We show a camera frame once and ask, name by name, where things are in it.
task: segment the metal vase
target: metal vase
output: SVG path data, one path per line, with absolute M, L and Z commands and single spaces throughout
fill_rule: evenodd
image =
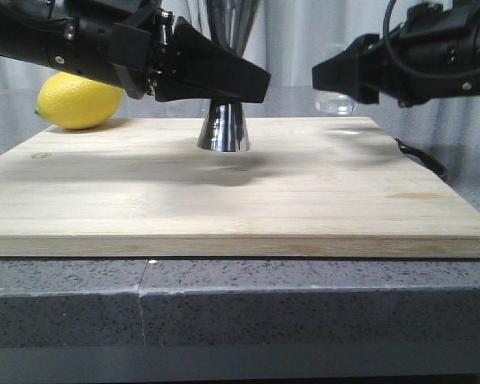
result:
M 232 49 L 239 57 L 246 50 L 259 0 L 200 0 L 213 42 Z M 246 118 L 240 102 L 211 100 L 198 146 L 218 152 L 249 150 Z

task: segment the clear glass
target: clear glass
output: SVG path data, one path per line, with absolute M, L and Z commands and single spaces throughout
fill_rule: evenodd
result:
M 333 58 L 345 50 L 343 44 L 325 44 L 321 49 L 322 62 Z M 355 110 L 355 100 L 351 97 L 331 92 L 328 90 L 319 90 L 314 101 L 316 110 L 332 116 L 350 116 Z

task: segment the wooden cutting board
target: wooden cutting board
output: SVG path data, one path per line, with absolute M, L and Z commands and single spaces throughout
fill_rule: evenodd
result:
M 368 118 L 53 126 L 0 157 L 0 256 L 480 258 L 480 213 Z

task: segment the lemon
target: lemon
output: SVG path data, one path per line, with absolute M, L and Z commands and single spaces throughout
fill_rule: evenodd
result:
M 122 94 L 116 86 L 60 72 L 43 84 L 36 114 L 71 130 L 91 128 L 115 113 Z

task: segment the gray countertop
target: gray countertop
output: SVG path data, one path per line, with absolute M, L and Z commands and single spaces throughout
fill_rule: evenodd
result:
M 246 106 L 248 116 L 321 115 L 313 107 L 312 90 L 270 92 L 266 103 Z M 30 113 L 33 95 L 0 93 L 0 153 L 46 126 Z M 202 107 L 200 101 L 125 100 L 118 117 L 197 117 Z M 383 100 L 380 106 L 359 106 L 356 114 L 372 117 L 393 136 L 441 159 L 452 187 L 480 210 L 480 98 L 412 110 Z M 11 366 L 11 358 L 36 354 L 44 357 L 28 360 L 34 366 L 56 358 L 73 370 L 59 376 L 39 372 L 22 381 L 479 372 L 480 261 L 376 256 L 363 261 L 0 260 L 0 382 L 21 378 L 25 367 Z M 148 364 L 171 354 L 186 356 L 181 369 Z M 282 367 L 276 361 L 285 354 L 292 363 Z M 318 364 L 317 354 L 330 364 Z M 372 354 L 380 358 L 373 360 Z M 79 368 L 98 355 L 108 356 L 107 368 Z M 217 362 L 204 370 L 204 359 L 212 357 Z M 360 361 L 371 363 L 354 367 Z

